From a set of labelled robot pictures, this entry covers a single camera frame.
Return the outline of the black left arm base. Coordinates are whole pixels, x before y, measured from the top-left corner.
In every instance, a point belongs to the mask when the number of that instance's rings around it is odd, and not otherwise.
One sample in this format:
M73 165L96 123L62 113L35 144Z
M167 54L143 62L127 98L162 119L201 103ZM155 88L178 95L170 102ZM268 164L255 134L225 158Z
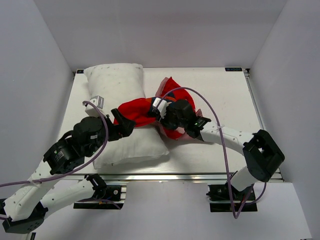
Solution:
M95 193L92 198L75 202L73 208L78 210L121 210L126 193L126 185L107 184L106 189Z

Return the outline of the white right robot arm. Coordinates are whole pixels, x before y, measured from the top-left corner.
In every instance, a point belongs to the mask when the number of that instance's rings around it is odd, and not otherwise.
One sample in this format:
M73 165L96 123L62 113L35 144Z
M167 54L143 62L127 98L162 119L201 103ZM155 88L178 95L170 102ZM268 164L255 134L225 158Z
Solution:
M187 100L153 103L157 120L170 130L182 128L193 139L219 144L241 154L245 166L236 171L225 188L226 195L236 200L244 190L256 182L267 183L285 160L285 155L272 136L263 129L256 133L218 125L211 119L197 115Z

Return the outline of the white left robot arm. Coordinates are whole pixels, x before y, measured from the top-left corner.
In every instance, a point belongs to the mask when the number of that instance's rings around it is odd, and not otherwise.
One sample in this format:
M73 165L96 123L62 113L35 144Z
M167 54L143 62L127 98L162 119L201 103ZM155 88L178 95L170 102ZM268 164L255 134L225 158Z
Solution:
M38 228L52 213L82 200L100 200L107 184L99 174L91 174L64 192L48 192L77 167L82 167L85 158L95 160L109 141L128 137L136 123L125 118L118 109L112 109L115 118L101 112L87 116L73 129L66 132L44 154L43 160L27 181L12 196L1 199L2 226L6 233L29 234Z

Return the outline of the white pillow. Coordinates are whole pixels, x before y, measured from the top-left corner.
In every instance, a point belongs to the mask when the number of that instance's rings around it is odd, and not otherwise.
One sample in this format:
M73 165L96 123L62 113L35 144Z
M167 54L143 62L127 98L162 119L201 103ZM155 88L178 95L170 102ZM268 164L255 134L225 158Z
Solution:
M102 112L110 115L111 110L126 102L145 98L143 66L136 63L100 64L84 70L91 97L104 99ZM129 137L109 141L94 161L96 170L120 164L138 164L167 161L169 150L156 128L152 125L136 127Z

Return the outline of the red patterned pillowcase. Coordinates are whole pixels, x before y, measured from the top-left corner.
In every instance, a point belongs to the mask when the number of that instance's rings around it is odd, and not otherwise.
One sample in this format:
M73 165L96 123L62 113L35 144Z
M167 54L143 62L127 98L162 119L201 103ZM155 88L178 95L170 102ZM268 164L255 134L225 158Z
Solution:
M173 140L200 139L197 120L202 117L192 96L173 80L164 78L154 97L137 98L121 104L118 111L135 122L137 128L148 125Z

